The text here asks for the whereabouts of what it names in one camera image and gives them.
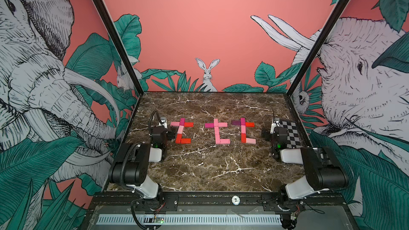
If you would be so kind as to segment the pink block top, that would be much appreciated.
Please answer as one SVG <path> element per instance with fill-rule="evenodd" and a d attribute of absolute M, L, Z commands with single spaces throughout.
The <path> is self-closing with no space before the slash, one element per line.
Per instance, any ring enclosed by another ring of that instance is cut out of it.
<path fill-rule="evenodd" d="M 219 122 L 218 126 L 224 128 L 224 127 L 227 127 L 228 124 L 226 122 Z"/>

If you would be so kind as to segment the red row block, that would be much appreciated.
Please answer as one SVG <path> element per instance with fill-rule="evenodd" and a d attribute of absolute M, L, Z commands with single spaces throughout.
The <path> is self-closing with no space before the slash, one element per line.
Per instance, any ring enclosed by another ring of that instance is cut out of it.
<path fill-rule="evenodd" d="M 247 136 L 245 133 L 241 134 L 241 143 L 246 143 L 247 142 Z"/>
<path fill-rule="evenodd" d="M 182 138 L 182 139 L 181 139 L 181 143 L 182 143 L 182 144 L 190 144 L 190 143 L 191 143 L 191 139 L 190 139 L 190 138 Z"/>

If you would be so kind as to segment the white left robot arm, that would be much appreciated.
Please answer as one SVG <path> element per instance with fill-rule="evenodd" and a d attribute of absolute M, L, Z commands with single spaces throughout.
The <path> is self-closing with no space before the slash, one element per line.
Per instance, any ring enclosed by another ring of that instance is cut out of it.
<path fill-rule="evenodd" d="M 123 143 L 108 172 L 108 181 L 138 195 L 152 211 L 165 204 L 160 184 L 148 176 L 149 163 L 161 162 L 166 157 L 167 142 L 176 136 L 175 128 L 150 128 L 151 142 Z"/>

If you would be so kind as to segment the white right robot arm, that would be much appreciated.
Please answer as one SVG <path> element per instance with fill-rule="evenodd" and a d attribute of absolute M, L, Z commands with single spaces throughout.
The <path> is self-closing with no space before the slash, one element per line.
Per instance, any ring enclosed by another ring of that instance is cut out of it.
<path fill-rule="evenodd" d="M 304 176 L 281 186 L 277 205 L 283 211 L 291 211 L 296 200 L 310 195 L 345 188 L 349 184 L 343 166 L 334 152 L 328 148 L 285 148 L 288 130 L 275 127 L 273 131 L 262 129 L 262 138 L 271 143 L 272 157 L 282 163 L 298 164 L 304 168 Z"/>

